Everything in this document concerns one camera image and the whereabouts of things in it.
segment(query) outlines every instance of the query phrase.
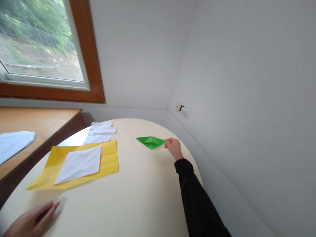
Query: hand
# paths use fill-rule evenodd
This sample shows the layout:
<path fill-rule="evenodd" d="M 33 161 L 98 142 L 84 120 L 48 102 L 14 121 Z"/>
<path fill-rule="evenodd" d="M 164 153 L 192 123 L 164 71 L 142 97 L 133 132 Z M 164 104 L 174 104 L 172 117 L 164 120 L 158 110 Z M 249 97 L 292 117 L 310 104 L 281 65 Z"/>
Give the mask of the hand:
<path fill-rule="evenodd" d="M 60 202 L 45 202 L 22 214 L 4 233 L 3 237 L 37 237 L 52 218 Z"/>
<path fill-rule="evenodd" d="M 179 140 L 175 138 L 166 139 L 165 148 L 168 148 L 176 161 L 183 159 Z"/>

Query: green paper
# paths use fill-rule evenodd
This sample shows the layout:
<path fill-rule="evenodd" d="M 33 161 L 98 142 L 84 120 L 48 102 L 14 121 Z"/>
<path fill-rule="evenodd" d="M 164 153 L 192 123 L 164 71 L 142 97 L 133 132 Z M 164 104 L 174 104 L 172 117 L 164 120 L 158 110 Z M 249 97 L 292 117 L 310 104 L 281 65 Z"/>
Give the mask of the green paper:
<path fill-rule="evenodd" d="M 147 146 L 151 150 L 166 143 L 165 140 L 159 139 L 156 137 L 140 137 L 140 138 L 136 138 L 136 139 L 138 141 L 140 141 L 141 143 L 143 143 L 145 146 Z"/>

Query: wall socket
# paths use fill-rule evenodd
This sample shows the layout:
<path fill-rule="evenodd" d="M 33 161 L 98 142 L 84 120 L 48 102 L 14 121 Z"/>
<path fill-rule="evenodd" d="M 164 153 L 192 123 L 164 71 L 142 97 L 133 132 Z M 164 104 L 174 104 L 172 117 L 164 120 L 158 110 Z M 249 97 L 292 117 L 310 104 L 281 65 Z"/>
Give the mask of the wall socket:
<path fill-rule="evenodd" d="M 177 112 L 179 112 L 180 111 L 180 109 L 181 109 L 181 104 L 178 102 L 177 103 L 177 106 L 175 107 L 175 110 L 177 111 Z"/>
<path fill-rule="evenodd" d="M 189 113 L 190 113 L 190 110 L 188 110 L 186 107 L 184 107 L 182 105 L 182 107 L 181 107 L 181 114 L 184 115 L 185 117 L 188 117 Z"/>

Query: oval table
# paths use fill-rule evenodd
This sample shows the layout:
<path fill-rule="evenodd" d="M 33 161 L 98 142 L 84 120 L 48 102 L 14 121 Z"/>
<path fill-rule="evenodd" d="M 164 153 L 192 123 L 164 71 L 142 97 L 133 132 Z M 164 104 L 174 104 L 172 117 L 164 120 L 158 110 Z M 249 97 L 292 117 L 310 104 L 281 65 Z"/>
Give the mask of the oval table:
<path fill-rule="evenodd" d="M 119 172 L 68 190 L 28 191 L 44 169 L 49 153 L 25 176 L 0 211 L 3 233 L 22 213 L 42 202 L 63 197 L 65 205 L 44 236 L 188 236 L 174 158 L 164 146 L 150 150 L 136 137 L 177 138 L 168 129 L 146 120 L 114 119 Z M 59 146 L 83 145 L 89 128 Z M 196 163 L 181 142 L 202 183 Z"/>

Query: folded paper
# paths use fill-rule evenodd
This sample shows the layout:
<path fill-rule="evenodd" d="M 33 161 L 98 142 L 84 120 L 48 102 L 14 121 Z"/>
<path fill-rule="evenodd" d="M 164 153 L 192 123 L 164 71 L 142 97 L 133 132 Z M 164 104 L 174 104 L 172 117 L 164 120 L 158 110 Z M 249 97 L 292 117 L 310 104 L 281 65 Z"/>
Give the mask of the folded paper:
<path fill-rule="evenodd" d="M 136 138 L 138 141 L 143 143 L 145 146 L 147 146 L 149 149 L 155 149 L 156 147 L 161 146 L 162 144 L 165 144 L 166 141 L 163 139 L 159 139 L 156 137 L 139 137 Z"/>
<path fill-rule="evenodd" d="M 116 132 L 116 128 L 111 127 L 112 121 L 98 123 L 92 122 L 84 144 L 103 143 L 111 140 L 111 133 Z"/>
<path fill-rule="evenodd" d="M 0 135 L 0 165 L 35 139 L 34 132 L 20 131 Z"/>
<path fill-rule="evenodd" d="M 101 146 L 100 170 L 97 173 L 54 185 L 69 152 Z M 119 171 L 116 140 L 82 146 L 53 146 L 42 173 L 26 188 L 28 190 L 68 189 L 84 182 L 102 178 Z"/>
<path fill-rule="evenodd" d="M 101 146 L 69 152 L 54 184 L 97 173 L 100 170 Z"/>

